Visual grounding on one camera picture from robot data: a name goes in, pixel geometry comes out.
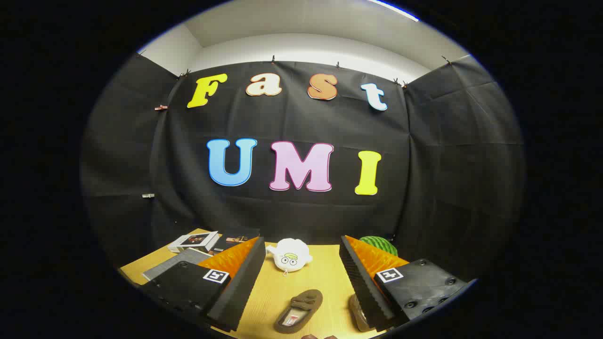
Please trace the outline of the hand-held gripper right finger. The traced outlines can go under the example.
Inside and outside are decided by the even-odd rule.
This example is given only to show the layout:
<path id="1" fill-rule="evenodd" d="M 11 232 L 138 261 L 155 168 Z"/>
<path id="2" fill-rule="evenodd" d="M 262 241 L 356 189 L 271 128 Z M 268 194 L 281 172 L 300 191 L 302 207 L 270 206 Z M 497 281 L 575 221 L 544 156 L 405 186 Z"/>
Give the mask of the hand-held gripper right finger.
<path id="1" fill-rule="evenodd" d="M 368 326 L 379 332 L 424 321 L 477 283 L 430 259 L 408 262 L 347 235 L 341 237 L 339 255 Z"/>

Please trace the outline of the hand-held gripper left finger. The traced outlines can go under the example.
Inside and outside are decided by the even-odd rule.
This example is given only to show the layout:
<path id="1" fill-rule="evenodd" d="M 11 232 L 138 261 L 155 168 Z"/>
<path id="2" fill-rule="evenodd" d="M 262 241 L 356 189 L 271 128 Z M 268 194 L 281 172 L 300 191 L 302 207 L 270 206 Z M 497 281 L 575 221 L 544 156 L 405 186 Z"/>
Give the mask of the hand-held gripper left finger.
<path id="1" fill-rule="evenodd" d="M 266 256 L 255 237 L 202 262 L 175 262 L 141 291 L 186 321 L 236 331 Z"/>

